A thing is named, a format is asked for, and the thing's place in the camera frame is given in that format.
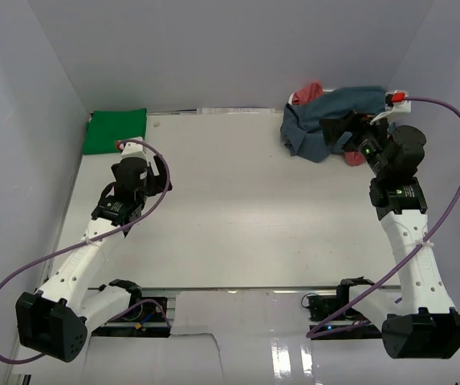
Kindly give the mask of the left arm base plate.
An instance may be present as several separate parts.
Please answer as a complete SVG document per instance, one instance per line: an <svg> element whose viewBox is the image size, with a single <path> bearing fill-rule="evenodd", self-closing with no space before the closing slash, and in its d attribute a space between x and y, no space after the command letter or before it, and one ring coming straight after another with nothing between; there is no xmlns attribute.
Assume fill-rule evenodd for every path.
<svg viewBox="0 0 460 385"><path fill-rule="evenodd" d="M168 338L170 332L159 307L153 302L146 302L122 318L97 328L92 335L113 338Z"/></svg>

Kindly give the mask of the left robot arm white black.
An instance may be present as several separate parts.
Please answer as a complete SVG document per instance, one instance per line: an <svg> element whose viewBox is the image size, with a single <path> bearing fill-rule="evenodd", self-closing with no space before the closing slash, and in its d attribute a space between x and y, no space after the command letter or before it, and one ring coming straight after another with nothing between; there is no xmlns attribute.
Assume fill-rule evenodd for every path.
<svg viewBox="0 0 460 385"><path fill-rule="evenodd" d="M165 162L155 156L123 156L111 167L115 180L106 186L81 238L55 274L35 293L23 293L15 305L20 343L65 363L83 349L88 335L106 322L137 318L143 307L141 288L116 279L88 298L94 277L112 251L128 236L148 198L172 186Z"/></svg>

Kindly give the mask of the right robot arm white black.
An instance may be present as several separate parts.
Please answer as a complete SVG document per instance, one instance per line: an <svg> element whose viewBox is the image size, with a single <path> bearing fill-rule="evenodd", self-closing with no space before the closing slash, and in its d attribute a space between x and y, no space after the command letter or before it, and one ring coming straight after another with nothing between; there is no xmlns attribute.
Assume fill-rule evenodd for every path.
<svg viewBox="0 0 460 385"><path fill-rule="evenodd" d="M372 206L392 249L401 301L379 291L377 283L360 278L341 282L336 311L319 324L340 316L363 314L381 333L393 359L450 359L460 348L460 313L448 295L429 242L427 203L415 176L425 156L426 138L415 127L389 130L385 118L355 111L338 119L321 119L324 141L332 145L346 132L344 150L359 152L374 173L369 186Z"/></svg>

